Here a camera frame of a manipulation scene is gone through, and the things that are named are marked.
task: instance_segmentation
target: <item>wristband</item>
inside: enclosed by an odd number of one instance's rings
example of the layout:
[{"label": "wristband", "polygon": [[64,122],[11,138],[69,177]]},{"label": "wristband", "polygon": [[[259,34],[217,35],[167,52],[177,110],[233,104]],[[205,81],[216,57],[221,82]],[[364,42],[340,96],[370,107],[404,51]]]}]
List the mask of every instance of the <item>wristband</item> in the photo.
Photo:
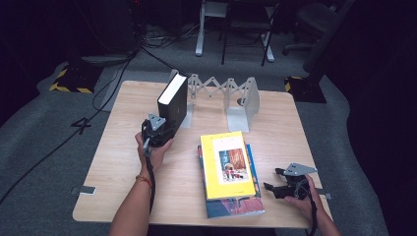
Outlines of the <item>wristband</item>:
[{"label": "wristband", "polygon": [[147,182],[148,185],[150,186],[150,188],[152,188],[152,182],[147,177],[145,177],[143,175],[137,175],[136,180],[138,180],[138,179],[141,180],[141,181]]}]

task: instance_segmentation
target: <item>book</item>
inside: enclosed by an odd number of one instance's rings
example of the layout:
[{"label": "book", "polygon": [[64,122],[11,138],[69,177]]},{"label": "book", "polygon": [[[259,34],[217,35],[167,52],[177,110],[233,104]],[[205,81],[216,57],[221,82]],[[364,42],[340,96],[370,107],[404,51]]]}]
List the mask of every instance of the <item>book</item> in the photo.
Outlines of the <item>book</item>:
[{"label": "book", "polygon": [[[233,215],[258,215],[265,212],[264,204],[261,197],[261,191],[259,187],[259,181],[257,172],[255,170],[255,162],[252,156],[250,145],[246,145],[247,153],[250,159],[250,166],[253,175],[253,184],[256,189],[256,194],[253,197],[245,198],[230,198],[220,200],[206,200],[206,209],[208,218],[226,217]],[[204,164],[203,164],[203,152],[202,147],[198,146],[198,154],[200,160],[200,166],[202,169],[203,185],[205,184],[204,178]]]},{"label": "book", "polygon": [[159,117],[165,118],[167,129],[172,129],[173,138],[187,115],[187,77],[174,75],[157,100]]},{"label": "book", "polygon": [[208,200],[256,194],[242,132],[201,136]]}]

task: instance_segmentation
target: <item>office chair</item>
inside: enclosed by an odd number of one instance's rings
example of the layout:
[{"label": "office chair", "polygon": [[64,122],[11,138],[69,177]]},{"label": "office chair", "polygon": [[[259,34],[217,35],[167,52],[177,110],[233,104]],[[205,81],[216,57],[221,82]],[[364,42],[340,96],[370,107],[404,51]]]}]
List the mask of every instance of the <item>office chair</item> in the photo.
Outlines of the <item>office chair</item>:
[{"label": "office chair", "polygon": [[314,2],[301,7],[296,13],[295,40],[304,37],[307,42],[287,45],[282,54],[286,56],[291,50],[312,49],[335,21],[341,5],[341,2],[334,2],[328,7],[324,3]]},{"label": "office chair", "polygon": [[[221,65],[224,65],[224,56],[226,54],[226,46],[252,46],[259,40],[262,41],[264,49],[264,58],[262,66],[265,64],[267,57],[269,42],[271,38],[273,17],[276,13],[277,0],[232,0],[227,5],[226,17],[219,40],[224,33],[223,54],[221,56]],[[274,7],[271,15],[268,14],[266,7]],[[242,31],[244,33],[258,33],[259,36],[251,44],[230,44],[227,42],[227,36],[231,30]]]}]

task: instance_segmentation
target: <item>forearm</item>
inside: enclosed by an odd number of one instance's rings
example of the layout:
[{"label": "forearm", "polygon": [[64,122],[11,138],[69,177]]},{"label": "forearm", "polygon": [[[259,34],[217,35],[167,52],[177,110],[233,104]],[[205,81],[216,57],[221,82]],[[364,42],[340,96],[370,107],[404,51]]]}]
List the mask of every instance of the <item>forearm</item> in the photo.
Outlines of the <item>forearm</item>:
[{"label": "forearm", "polygon": [[323,236],[341,235],[327,213],[318,211],[317,214],[318,228]]},{"label": "forearm", "polygon": [[150,186],[137,180],[114,215],[110,235],[147,235],[149,200]]}]

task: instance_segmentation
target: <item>cable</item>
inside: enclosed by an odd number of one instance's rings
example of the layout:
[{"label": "cable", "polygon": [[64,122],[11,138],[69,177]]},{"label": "cable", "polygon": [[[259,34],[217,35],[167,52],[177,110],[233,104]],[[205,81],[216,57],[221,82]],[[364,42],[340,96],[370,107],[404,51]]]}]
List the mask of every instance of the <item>cable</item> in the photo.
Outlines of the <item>cable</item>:
[{"label": "cable", "polygon": [[114,66],[114,65],[123,64],[127,61],[132,60],[135,57],[135,55],[136,55],[135,51],[137,51],[139,49],[140,44],[141,44],[141,41],[138,38],[136,38],[135,46],[131,50],[127,50],[127,49],[119,50],[121,48],[112,48],[112,47],[109,47],[109,46],[105,45],[102,42],[102,40],[98,37],[98,35],[95,33],[95,31],[93,30],[91,24],[89,23],[89,20],[87,19],[87,16],[84,14],[83,10],[81,9],[78,1],[77,0],[73,0],[73,1],[74,1],[75,5],[77,6],[80,14],[82,15],[87,27],[89,28],[89,31],[94,36],[94,38],[98,41],[98,43],[104,49],[107,49],[110,52],[126,54],[126,58],[117,59],[117,60],[110,60],[110,61],[89,61],[89,60],[86,60],[86,59],[83,59],[83,58],[82,58],[82,60],[84,60],[89,66],[92,66],[92,67],[110,67],[110,66]]},{"label": "cable", "polygon": [[[142,140],[144,139],[144,126],[142,126]],[[147,138],[147,140],[144,143],[144,156],[145,160],[147,162],[147,170],[149,172],[150,181],[152,182],[152,186],[150,188],[150,200],[149,200],[149,214],[152,212],[153,208],[153,201],[155,199],[155,192],[156,192],[156,182],[155,182],[155,176],[153,174],[153,166],[150,163],[150,158],[152,157],[152,152],[149,149],[149,141],[150,138]]]},{"label": "cable", "polygon": [[169,63],[167,63],[167,62],[165,62],[164,60],[162,60],[162,59],[160,59],[159,57],[156,57],[155,55],[153,55],[152,53],[150,53],[149,51],[147,51],[144,47],[142,47],[142,50],[148,55],[148,56],[151,56],[151,57],[153,57],[154,59],[156,59],[156,60],[158,60],[159,62],[161,62],[162,64],[164,64],[165,66],[167,66],[167,67],[169,67],[169,68],[171,68],[171,69],[175,69],[175,70],[177,70],[180,74],[182,74],[183,76],[186,76],[186,77],[190,77],[191,75],[189,75],[188,73],[186,73],[186,72],[184,72],[184,71],[182,71],[182,70],[180,70],[180,69],[178,69],[178,68],[176,68],[176,67],[174,67],[173,65],[171,65],[171,64],[169,64]]},{"label": "cable", "polygon": [[[185,41],[185,40],[187,40],[187,39],[189,39],[189,38],[191,38],[191,37],[196,37],[196,36],[198,36],[198,34],[194,34],[194,35],[188,35],[189,33],[191,33],[191,32],[193,32],[197,27],[199,27],[200,26],[200,24],[196,24],[196,25],[194,25],[192,28],[190,28],[190,29],[188,29],[188,30],[186,30],[181,36],[179,36],[179,37],[175,37],[175,36],[170,36],[170,35],[166,35],[166,36],[162,36],[162,35],[159,35],[159,36],[155,36],[155,37],[151,37],[151,38],[148,38],[146,35],[144,36],[144,39],[143,39],[143,43],[144,43],[144,46],[146,46],[146,47],[148,47],[148,48],[165,48],[165,47],[167,47],[167,46],[169,46],[169,45],[171,45],[172,43],[174,43],[174,42],[178,42],[178,41]],[[157,31],[157,30],[154,30],[154,31],[150,31],[150,32],[152,32],[152,34],[154,35],[154,33],[155,32],[159,32],[159,31]],[[150,44],[149,43],[149,41],[150,40],[161,40],[161,43],[159,44],[159,45],[156,45],[156,44]]]},{"label": "cable", "polygon": [[307,196],[310,199],[310,203],[312,205],[312,219],[313,219],[313,226],[312,226],[312,231],[308,234],[309,236],[313,236],[316,233],[316,229],[317,229],[317,206],[316,203],[313,201],[313,196],[310,192],[310,190],[307,190],[306,188],[303,187],[303,184],[307,183],[307,179],[303,179],[302,181],[300,181],[299,183],[297,183],[296,189],[295,189],[295,193],[294,196],[296,198],[298,198],[298,192],[300,189],[303,189],[303,191],[305,191],[307,193]]},{"label": "cable", "polygon": [[131,60],[128,61],[128,63],[125,64],[122,73],[120,74],[119,81],[117,82],[116,88],[114,89],[113,93],[111,93],[110,97],[107,99],[107,101],[101,106],[100,109],[98,109],[92,116],[89,118],[77,131],[75,131],[73,134],[71,134],[64,142],[62,142],[59,146],[57,146],[54,150],[52,150],[50,153],[48,153],[45,157],[43,157],[40,161],[38,161],[33,167],[31,167],[25,174],[23,174],[13,185],[9,188],[9,190],[6,192],[6,194],[3,195],[3,197],[0,200],[0,206],[3,204],[3,202],[6,200],[6,198],[9,196],[9,194],[15,189],[15,187],[23,180],[25,179],[40,163],[42,163],[45,159],[47,159],[49,156],[51,156],[55,151],[57,151],[59,148],[61,148],[63,145],[68,143],[77,133],[79,133],[85,126],[88,124],[111,100],[111,97],[113,97],[114,93],[116,92],[117,88],[119,87],[120,81],[122,80],[123,74],[128,67]]},{"label": "cable", "polygon": [[116,75],[114,75],[114,78],[110,81],[110,82],[108,82],[103,88],[101,88],[99,91],[98,91],[98,93],[94,96],[94,98],[92,99],[92,107],[95,109],[95,110],[99,110],[99,109],[102,109],[103,107],[101,107],[101,108],[97,108],[97,107],[95,107],[95,104],[94,104],[94,102],[95,102],[95,99],[98,97],[98,95],[105,89],[105,88],[107,88],[111,83],[113,83],[114,82],[114,80],[116,80],[116,78],[117,78],[117,75],[119,74],[119,71],[120,71],[120,69],[123,67],[123,64],[122,65],[120,65],[120,67],[119,67],[119,69],[117,69],[117,71],[116,71]]}]

